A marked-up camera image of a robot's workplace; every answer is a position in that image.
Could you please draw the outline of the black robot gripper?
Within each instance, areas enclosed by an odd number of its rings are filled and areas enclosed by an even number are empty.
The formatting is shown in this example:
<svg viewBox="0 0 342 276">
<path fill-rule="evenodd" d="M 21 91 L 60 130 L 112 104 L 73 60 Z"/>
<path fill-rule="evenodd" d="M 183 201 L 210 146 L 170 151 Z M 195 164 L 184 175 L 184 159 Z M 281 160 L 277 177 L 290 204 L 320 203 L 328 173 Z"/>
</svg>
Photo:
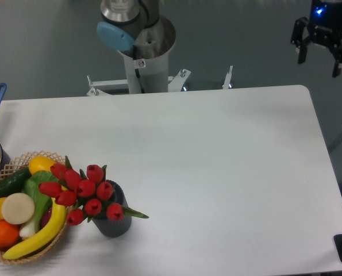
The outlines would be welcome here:
<svg viewBox="0 0 342 276">
<path fill-rule="evenodd" d="M 306 27 L 309 36 L 304 38 Z M 298 52 L 298 64 L 306 61 L 311 41 L 329 48 L 335 59 L 332 77 L 339 76 L 342 69 L 342 1 L 312 1 L 309 19 L 301 17 L 295 21 L 290 42 Z"/>
</svg>

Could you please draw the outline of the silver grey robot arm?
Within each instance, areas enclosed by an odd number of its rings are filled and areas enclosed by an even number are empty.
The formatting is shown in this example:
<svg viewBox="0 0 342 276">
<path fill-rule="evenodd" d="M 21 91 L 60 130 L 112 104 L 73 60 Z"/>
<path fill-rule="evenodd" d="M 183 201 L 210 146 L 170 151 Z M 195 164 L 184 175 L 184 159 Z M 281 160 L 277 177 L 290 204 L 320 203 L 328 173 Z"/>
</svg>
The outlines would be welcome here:
<svg viewBox="0 0 342 276">
<path fill-rule="evenodd" d="M 175 44 L 173 24 L 159 14 L 159 1 L 102 1 L 102 21 L 97 35 L 106 45 L 132 60 L 144 60 L 166 54 Z M 294 23 L 290 42 L 298 52 L 298 63 L 306 60 L 308 45 L 329 49 L 335 64 L 332 76 L 342 66 L 342 1 L 312 1 L 309 17 Z"/>
</svg>

